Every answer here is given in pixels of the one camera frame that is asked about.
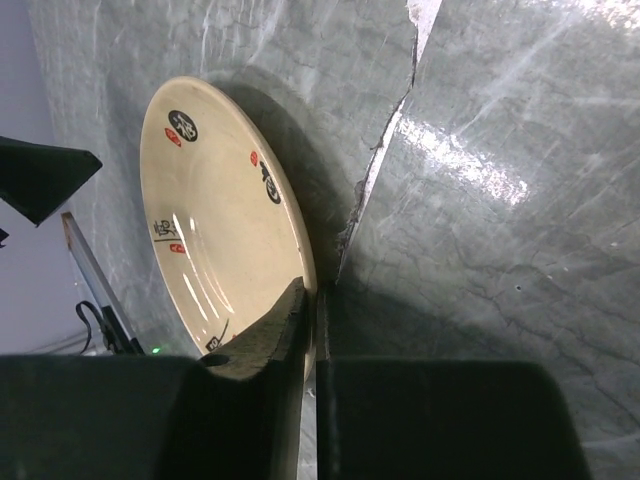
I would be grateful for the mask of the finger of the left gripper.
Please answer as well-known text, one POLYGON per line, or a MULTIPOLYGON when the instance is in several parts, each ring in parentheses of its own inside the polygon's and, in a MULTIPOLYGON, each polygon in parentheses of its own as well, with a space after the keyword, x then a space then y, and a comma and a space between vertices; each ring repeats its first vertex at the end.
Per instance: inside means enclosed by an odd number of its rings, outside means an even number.
POLYGON ((1 199, 38 226, 102 168, 87 150, 1 139, 1 199))

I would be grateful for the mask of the small beige saucer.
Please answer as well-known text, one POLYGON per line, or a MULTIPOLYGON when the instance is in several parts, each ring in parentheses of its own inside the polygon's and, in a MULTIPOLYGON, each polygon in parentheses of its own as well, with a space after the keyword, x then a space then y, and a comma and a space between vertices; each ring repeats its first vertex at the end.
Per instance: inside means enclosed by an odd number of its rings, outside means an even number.
POLYGON ((201 354, 263 317, 295 279, 314 297, 312 247, 275 153, 225 93, 188 76, 153 95, 140 183, 163 280, 201 354))

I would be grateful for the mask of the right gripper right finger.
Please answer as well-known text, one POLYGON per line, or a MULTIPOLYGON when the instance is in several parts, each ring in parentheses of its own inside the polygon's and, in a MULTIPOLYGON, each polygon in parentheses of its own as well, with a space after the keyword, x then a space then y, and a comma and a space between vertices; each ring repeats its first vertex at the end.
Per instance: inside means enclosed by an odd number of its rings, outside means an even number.
POLYGON ((316 307, 322 479, 587 479, 565 398, 522 361, 367 355, 343 294, 316 307))

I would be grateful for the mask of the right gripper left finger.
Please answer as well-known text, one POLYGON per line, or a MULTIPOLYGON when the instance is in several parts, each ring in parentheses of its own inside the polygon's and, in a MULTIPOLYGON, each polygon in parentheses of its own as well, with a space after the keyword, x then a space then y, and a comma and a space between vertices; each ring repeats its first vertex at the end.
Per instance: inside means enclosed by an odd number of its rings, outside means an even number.
POLYGON ((1 360, 5 479, 293 479, 306 291, 200 360, 13 355, 1 360))

